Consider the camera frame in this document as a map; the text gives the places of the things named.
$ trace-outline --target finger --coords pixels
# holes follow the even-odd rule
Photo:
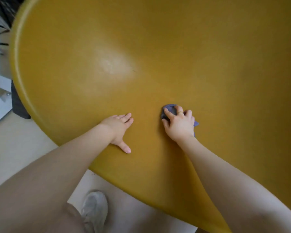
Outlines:
[[[125,116],[125,114],[122,114],[122,115],[117,116],[116,118],[117,118],[117,119],[121,119],[121,118],[124,117],[124,116]]]
[[[166,119],[162,119],[162,122],[163,122],[163,125],[164,125],[164,128],[169,128],[169,123]]]
[[[183,113],[181,113],[181,112],[183,112],[183,109],[180,105],[176,105],[175,109],[177,110],[177,115],[183,114]]]
[[[133,118],[130,118],[130,119],[125,123],[126,127],[129,128],[130,125],[132,125],[133,121],[134,121],[134,119],[133,119]]]
[[[128,119],[130,119],[131,116],[132,116],[132,113],[128,113],[127,115],[123,116],[121,118],[122,122],[126,122]]]
[[[124,141],[121,141],[119,144],[118,144],[118,147],[120,147],[125,153],[129,154],[131,153],[131,149],[128,147],[128,145],[126,145],[124,143]]]
[[[173,118],[175,115],[173,113],[171,113],[167,108],[164,108],[164,113],[166,114],[166,116],[171,119]]]
[[[191,110],[186,110],[185,116],[188,118],[192,117],[192,111]]]

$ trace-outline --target shoe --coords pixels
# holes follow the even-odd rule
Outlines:
[[[108,214],[106,196],[100,191],[90,192],[84,200],[81,215],[88,233],[102,233]]]

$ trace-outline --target round table top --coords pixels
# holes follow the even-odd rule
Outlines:
[[[132,153],[109,146],[90,166],[107,181],[229,231],[163,130],[174,103],[202,144],[291,208],[291,0],[26,0],[12,34],[16,89],[56,144],[132,113]]]

